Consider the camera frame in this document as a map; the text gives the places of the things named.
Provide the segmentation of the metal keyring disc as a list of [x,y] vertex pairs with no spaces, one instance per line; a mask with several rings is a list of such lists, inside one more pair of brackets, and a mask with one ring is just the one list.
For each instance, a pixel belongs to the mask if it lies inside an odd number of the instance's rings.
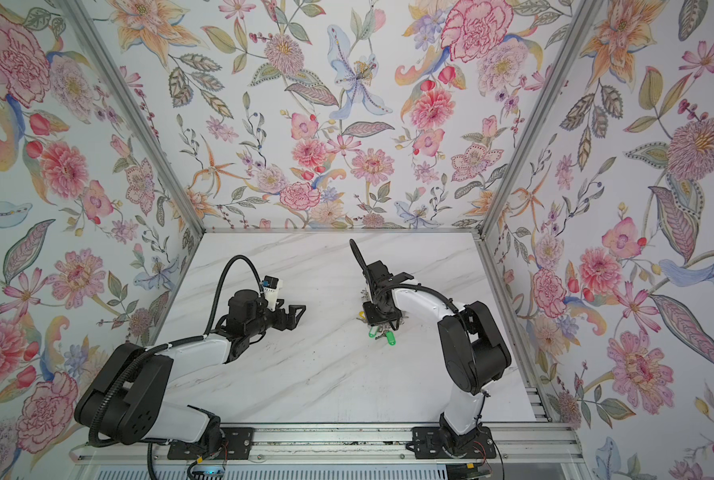
[[363,303],[369,302],[370,305],[368,306],[367,315],[360,311],[358,318],[369,326],[369,330],[372,326],[391,328],[394,332],[400,328],[403,324],[403,314],[401,311],[396,310],[390,313],[383,313],[371,302],[372,298],[367,288],[364,288],[361,294]]

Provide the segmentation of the green key tag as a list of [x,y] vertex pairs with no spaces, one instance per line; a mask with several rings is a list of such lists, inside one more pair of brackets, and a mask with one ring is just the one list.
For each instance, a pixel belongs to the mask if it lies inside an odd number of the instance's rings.
[[368,335],[374,340],[385,339],[390,346],[395,346],[397,343],[394,331],[391,328],[372,326]]

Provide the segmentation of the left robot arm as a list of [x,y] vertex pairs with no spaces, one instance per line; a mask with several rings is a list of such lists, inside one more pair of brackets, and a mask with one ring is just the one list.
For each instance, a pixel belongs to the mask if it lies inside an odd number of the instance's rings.
[[115,349],[78,402],[74,419],[89,428],[95,448],[116,444],[181,443],[192,452],[213,454],[224,442],[219,415],[193,404],[166,399],[168,385],[181,377],[231,363],[270,329],[292,331],[306,312],[254,290],[240,290],[228,313],[208,332],[145,348],[125,343]]

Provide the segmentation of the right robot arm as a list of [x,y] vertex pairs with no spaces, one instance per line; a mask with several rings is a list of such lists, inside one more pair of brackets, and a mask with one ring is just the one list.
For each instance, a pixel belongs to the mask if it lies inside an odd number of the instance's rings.
[[406,272],[392,274],[381,261],[368,264],[360,258],[358,264],[367,286],[363,316],[373,331],[389,335],[406,316],[437,326],[453,390],[428,451],[462,457],[483,432],[484,387],[500,380],[512,364],[507,342],[489,307],[480,301],[457,304],[428,286],[413,284],[413,276]]

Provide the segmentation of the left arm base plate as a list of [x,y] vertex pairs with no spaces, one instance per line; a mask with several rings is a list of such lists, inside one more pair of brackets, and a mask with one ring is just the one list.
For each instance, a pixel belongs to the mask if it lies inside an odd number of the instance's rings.
[[168,460],[195,461],[199,458],[220,460],[248,460],[253,445],[255,429],[252,427],[221,427],[207,431],[195,443],[173,441],[167,453]]

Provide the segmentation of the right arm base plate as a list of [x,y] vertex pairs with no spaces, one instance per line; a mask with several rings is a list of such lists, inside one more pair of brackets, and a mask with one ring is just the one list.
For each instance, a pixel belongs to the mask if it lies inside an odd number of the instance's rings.
[[411,440],[405,448],[418,460],[490,460],[498,457],[491,430],[485,426],[476,426],[463,435],[448,427],[417,426],[411,430]]

